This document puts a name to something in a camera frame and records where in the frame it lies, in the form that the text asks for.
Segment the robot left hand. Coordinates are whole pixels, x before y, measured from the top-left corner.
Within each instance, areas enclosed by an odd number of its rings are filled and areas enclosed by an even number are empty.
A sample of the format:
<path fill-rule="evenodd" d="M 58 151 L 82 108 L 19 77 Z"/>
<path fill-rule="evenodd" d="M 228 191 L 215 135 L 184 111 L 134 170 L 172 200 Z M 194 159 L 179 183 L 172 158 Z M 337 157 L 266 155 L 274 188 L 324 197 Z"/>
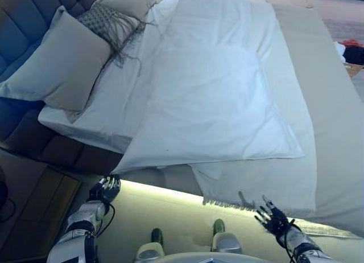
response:
<path fill-rule="evenodd" d="M 111 203 L 119 194 L 121 180 L 118 175 L 110 175 L 101 178 L 90 190 L 88 201 L 102 201 Z"/>

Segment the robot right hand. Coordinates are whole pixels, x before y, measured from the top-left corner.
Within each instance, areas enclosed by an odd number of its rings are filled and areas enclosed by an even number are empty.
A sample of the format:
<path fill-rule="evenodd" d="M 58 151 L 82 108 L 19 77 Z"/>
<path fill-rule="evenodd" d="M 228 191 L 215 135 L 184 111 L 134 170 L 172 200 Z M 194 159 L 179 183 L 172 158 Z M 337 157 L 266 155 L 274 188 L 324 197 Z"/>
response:
<path fill-rule="evenodd" d="M 269 231 L 272 235 L 280 237 L 285 234 L 290 224 L 286 215 L 277 208 L 273 202 L 268 199 L 265 195 L 262 196 L 266 206 L 260 206 L 256 210 L 254 218 L 256 221 L 263 226 L 264 229 Z"/>

